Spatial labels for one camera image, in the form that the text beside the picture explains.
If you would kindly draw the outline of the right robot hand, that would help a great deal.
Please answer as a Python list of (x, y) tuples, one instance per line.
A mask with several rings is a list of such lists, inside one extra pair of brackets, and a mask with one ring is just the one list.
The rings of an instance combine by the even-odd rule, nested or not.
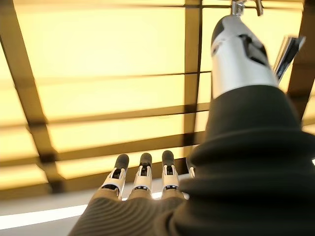
[(237, 17), (215, 26), (212, 100), (195, 176), (170, 198), (119, 202), (99, 189), (72, 236), (312, 236), (315, 137), (302, 130), (265, 48)]

